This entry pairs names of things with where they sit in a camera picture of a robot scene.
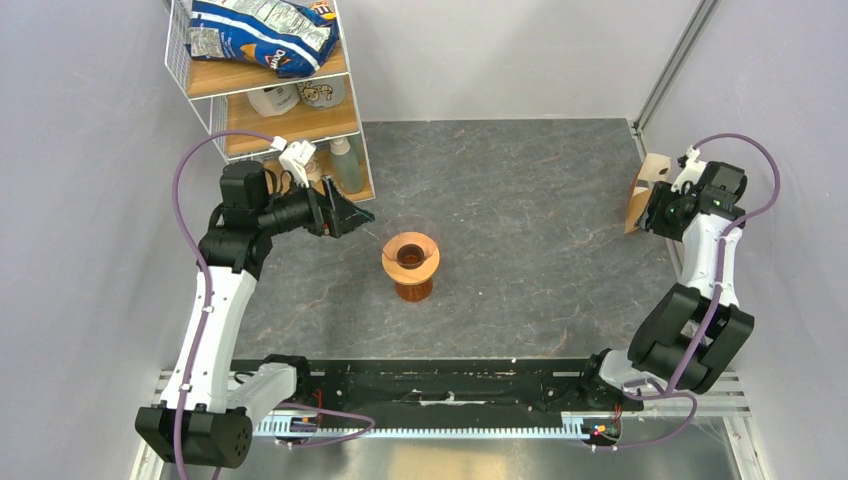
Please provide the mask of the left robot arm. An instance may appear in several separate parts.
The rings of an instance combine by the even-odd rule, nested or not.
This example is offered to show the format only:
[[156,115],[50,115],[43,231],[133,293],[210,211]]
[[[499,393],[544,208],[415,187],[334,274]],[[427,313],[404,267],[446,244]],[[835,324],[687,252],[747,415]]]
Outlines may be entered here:
[[190,241],[198,276],[195,300],[173,374],[159,401],[138,410],[135,429],[165,462],[234,469],[246,460],[253,430],[272,410],[307,405],[314,393],[303,356],[270,355],[232,388],[231,367],[246,306],[276,235],[304,229],[340,238],[372,222],[333,180],[321,189],[293,184],[270,193],[257,161],[226,166],[222,201],[200,241]]

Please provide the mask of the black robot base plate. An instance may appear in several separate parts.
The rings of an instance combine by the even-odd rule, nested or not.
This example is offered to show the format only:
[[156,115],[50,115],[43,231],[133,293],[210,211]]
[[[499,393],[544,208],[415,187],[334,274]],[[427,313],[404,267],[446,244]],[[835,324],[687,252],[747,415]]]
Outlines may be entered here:
[[373,418],[380,429],[554,427],[562,413],[641,412],[604,383],[600,360],[312,359],[295,367],[297,403]]

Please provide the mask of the round wooden dripper collar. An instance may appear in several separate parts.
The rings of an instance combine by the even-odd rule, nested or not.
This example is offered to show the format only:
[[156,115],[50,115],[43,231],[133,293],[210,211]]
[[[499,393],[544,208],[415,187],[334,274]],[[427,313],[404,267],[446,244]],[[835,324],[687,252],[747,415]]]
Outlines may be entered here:
[[397,284],[413,286],[430,280],[440,263],[438,243],[416,231],[396,234],[382,246],[382,266]]

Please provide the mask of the amber glass carafe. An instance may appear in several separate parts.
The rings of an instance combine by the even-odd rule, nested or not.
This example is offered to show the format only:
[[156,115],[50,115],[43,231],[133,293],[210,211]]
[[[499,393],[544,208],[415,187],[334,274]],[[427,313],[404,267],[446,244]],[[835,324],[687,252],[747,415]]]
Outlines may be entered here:
[[433,278],[429,278],[414,285],[395,282],[394,288],[395,292],[402,300],[412,303],[420,302],[431,295],[433,291]]

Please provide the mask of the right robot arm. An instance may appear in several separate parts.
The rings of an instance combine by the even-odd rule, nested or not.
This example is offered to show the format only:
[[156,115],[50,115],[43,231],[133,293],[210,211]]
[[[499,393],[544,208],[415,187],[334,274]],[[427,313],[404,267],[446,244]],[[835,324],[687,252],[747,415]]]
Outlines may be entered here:
[[734,256],[745,211],[738,201],[745,172],[724,162],[685,163],[668,181],[670,160],[651,154],[641,170],[653,183],[635,195],[643,205],[632,224],[684,245],[681,275],[637,329],[625,350],[591,356],[577,382],[588,408],[622,404],[639,380],[662,381],[670,391],[707,392],[750,337],[754,318],[733,287]]

